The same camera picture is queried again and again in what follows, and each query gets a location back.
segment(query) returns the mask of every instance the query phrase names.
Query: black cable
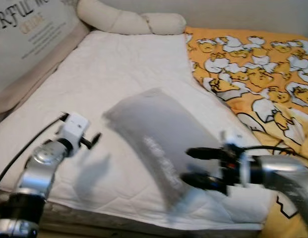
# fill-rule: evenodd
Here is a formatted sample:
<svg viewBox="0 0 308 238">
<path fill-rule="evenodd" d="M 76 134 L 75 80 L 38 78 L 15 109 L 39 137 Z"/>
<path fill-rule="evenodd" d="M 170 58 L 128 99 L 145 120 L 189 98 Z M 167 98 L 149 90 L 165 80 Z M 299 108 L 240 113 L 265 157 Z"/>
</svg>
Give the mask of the black cable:
<svg viewBox="0 0 308 238">
<path fill-rule="evenodd" d="M 278 150 L 278 151 L 284 151 L 287 153 L 290 153 L 292 155 L 296 155 L 299 157 L 302 157 L 306 160 L 308 160 L 308 157 L 301 155 L 293 150 L 290 150 L 288 148 L 280 148 L 280 147 L 276 147 L 276 146 L 269 146 L 269 145 L 258 145 L 258 146 L 250 146 L 250 147 L 243 147 L 241 148 L 242 150 L 246 151 L 246 150 L 256 150 L 256 149 L 266 149 L 266 150 Z"/>
<path fill-rule="evenodd" d="M 54 121 L 52 121 L 50 124 L 48 124 L 45 128 L 43 128 L 41 131 L 39 131 L 15 156 L 14 158 L 6 165 L 5 169 L 0 174 L 0 181 L 3 179 L 7 171 L 10 169 L 10 167 L 16 162 L 18 157 L 24 153 L 24 151 L 40 136 L 45 130 L 47 130 L 49 127 L 51 127 L 53 124 L 55 124 L 57 121 L 62 120 L 65 121 L 68 117 L 68 113 L 64 113 L 62 116 L 58 117 Z"/>
</svg>

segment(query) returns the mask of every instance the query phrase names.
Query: fabric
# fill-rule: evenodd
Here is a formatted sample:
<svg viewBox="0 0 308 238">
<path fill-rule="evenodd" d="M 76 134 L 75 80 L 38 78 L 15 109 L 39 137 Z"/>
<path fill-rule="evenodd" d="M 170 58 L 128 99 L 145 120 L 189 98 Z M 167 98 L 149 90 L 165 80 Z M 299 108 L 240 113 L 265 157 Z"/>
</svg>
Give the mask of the fabric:
<svg viewBox="0 0 308 238">
<path fill-rule="evenodd" d="M 308 157 L 308 39 L 187 27 L 186 43 L 194 78 L 224 101 L 261 144 Z M 268 221 L 284 219 L 285 227 L 298 221 L 298 215 L 272 216 Z M 302 227 L 296 226 L 295 233 L 302 234 Z"/>
<path fill-rule="evenodd" d="M 228 108 L 192 79 L 183 35 L 126 36 L 94 31 L 0 123 L 0 172 L 45 125 L 61 112 L 75 111 L 91 122 L 85 138 L 92 138 L 98 131 L 103 136 L 93 150 L 83 146 L 75 157 L 63 161 L 50 202 L 179 230 L 260 230 L 274 193 L 256 185 L 248 189 L 230 187 L 228 197 L 195 189 L 180 204 L 183 210 L 167 211 L 151 174 L 102 118 L 119 101 L 152 88 L 162 88 L 217 140 L 222 130 L 235 129 L 245 146 L 259 144 Z M 4 177 L 1 190 L 12 190 L 29 154 L 53 139 L 58 127 L 47 130 L 23 153 Z M 85 222 L 102 226 L 94 220 Z"/>
<path fill-rule="evenodd" d="M 0 1 L 0 121 L 88 34 L 75 1 Z"/>
<path fill-rule="evenodd" d="M 105 113 L 109 127 L 117 131 L 151 172 L 172 209 L 189 192 L 180 174 L 206 172 L 216 176 L 215 160 L 195 160 L 185 151 L 208 144 L 221 144 L 177 101 L 159 89 L 124 99 Z"/>
<path fill-rule="evenodd" d="M 175 13 L 144 13 L 123 11 L 99 0 L 80 0 L 77 8 L 80 19 L 95 28 L 125 35 L 177 35 L 185 30 L 185 19 Z"/>
</svg>

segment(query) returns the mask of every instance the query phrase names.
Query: bed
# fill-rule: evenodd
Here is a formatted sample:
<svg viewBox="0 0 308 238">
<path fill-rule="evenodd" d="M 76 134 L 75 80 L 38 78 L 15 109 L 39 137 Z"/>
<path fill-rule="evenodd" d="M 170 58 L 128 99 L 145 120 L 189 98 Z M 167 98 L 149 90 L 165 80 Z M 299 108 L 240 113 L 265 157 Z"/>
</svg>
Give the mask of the bed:
<svg viewBox="0 0 308 238">
<path fill-rule="evenodd" d="M 102 117 L 118 101 L 160 88 L 216 138 L 220 139 L 221 131 L 234 129 L 243 136 L 245 146 L 259 145 L 229 108 L 200 87 L 191 71 L 184 35 L 126 36 L 94 30 L 0 123 L 0 172 L 26 141 L 61 112 L 78 112 L 88 118 L 87 138 L 97 131 L 103 134 L 94 150 L 81 150 L 59 167 L 43 229 L 97 237 L 179 237 L 188 233 L 256 237 L 274 192 L 259 185 L 232 187 L 232 196 L 226 197 L 193 189 L 192 200 L 180 204 L 183 210 L 167 211 L 158 186 L 137 154 Z M 10 169 L 0 184 L 0 201 L 13 189 L 32 149 L 52 138 L 57 128 L 46 131 Z"/>
</svg>

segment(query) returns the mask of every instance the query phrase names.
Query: small gray cushion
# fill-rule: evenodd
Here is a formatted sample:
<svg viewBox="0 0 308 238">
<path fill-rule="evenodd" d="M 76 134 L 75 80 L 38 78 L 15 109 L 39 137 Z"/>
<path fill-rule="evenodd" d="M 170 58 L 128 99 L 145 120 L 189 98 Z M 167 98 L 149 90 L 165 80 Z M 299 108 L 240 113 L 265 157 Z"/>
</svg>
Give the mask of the small gray cushion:
<svg viewBox="0 0 308 238">
<path fill-rule="evenodd" d="M 188 192 L 179 174 L 218 172 L 215 160 L 197 160 L 185 152 L 190 147 L 220 147 L 218 142 L 176 100 L 159 89 L 122 100 L 105 113 L 108 126 L 137 152 L 151 172 L 168 207 Z"/>
</svg>

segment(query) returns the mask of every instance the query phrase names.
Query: white mattress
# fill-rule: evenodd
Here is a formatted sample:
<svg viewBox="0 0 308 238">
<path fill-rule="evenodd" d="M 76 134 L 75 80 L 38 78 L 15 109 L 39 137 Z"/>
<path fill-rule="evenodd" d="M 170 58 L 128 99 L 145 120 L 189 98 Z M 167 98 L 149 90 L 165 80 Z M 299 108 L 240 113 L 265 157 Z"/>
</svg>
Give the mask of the white mattress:
<svg viewBox="0 0 308 238">
<path fill-rule="evenodd" d="M 181 209 L 165 210 L 150 173 L 101 117 L 125 97 L 157 87 L 178 100 L 217 138 L 220 131 L 234 128 L 243 135 L 245 146 L 258 144 L 229 109 L 196 84 L 183 35 L 124 36 L 94 31 L 0 124 L 0 172 L 61 111 L 74 111 L 91 121 L 87 138 L 98 131 L 103 138 L 92 151 L 83 147 L 61 164 L 49 201 L 180 230 L 260 229 L 273 195 L 260 186 L 233 187 L 230 197 L 193 189 Z M 0 184 L 1 190 L 12 190 L 31 150 L 53 138 L 57 127 L 45 132 L 22 155 Z"/>
</svg>

